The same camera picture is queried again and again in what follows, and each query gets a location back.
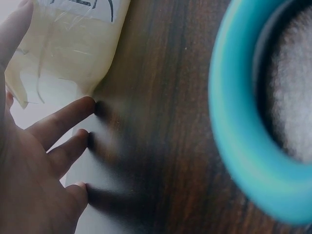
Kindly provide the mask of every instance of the dark wood surface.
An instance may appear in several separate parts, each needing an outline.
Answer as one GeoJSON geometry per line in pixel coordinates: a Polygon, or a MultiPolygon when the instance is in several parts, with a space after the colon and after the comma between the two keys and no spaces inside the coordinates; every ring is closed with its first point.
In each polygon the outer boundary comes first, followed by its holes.
{"type": "Polygon", "coordinates": [[[208,72],[228,4],[132,0],[114,63],[95,94],[102,126],[90,141],[107,175],[98,179],[124,184],[125,192],[87,181],[91,205],[126,223],[126,232],[310,233],[257,209],[215,146],[208,72]]]}

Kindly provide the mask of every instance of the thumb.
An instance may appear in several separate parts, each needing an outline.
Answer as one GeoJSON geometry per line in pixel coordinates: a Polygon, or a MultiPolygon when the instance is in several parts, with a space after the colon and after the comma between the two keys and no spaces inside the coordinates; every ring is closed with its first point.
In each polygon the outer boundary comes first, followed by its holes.
{"type": "Polygon", "coordinates": [[[72,209],[73,218],[76,218],[77,221],[80,218],[82,212],[86,209],[88,205],[88,193],[87,187],[84,183],[77,183],[70,185],[66,188],[66,191],[72,196],[75,200],[76,206],[72,209]]]}
{"type": "Polygon", "coordinates": [[[4,72],[21,40],[25,36],[32,19],[32,0],[23,0],[18,9],[0,25],[0,70],[4,72]]]}

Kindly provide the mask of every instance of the fingernail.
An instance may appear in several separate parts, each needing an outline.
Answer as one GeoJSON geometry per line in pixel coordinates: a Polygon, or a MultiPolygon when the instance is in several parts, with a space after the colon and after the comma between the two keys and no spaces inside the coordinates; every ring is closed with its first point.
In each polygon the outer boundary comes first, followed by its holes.
{"type": "Polygon", "coordinates": [[[19,3],[19,8],[23,7],[24,5],[26,5],[30,0],[22,0],[20,3],[19,3]]]}

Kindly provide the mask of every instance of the white paper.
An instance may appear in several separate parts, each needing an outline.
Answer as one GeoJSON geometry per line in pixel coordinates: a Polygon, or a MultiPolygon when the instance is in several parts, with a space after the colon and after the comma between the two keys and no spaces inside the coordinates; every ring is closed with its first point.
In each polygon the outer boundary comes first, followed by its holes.
{"type": "Polygon", "coordinates": [[[65,12],[114,23],[121,0],[38,0],[43,6],[50,6],[65,12]]]}

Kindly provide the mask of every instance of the white surface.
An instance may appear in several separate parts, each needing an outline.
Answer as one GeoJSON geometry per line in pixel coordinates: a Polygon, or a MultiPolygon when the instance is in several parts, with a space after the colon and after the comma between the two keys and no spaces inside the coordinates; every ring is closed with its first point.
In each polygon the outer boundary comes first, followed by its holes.
{"type": "MultiPolygon", "coordinates": [[[[19,103],[15,100],[11,113],[15,123],[22,129],[26,129],[37,121],[47,117],[48,115],[58,111],[61,106],[53,106],[48,104],[32,104],[29,103],[25,110],[21,108],[19,103]]],[[[61,145],[67,141],[73,134],[73,130],[68,131],[54,146],[53,148],[61,145]]],[[[60,180],[62,185],[65,186],[66,175],[60,180]]]]}
{"type": "Polygon", "coordinates": [[[39,0],[39,4],[103,22],[112,22],[113,18],[114,22],[120,7],[120,0],[112,0],[113,15],[108,0],[39,0]]]}

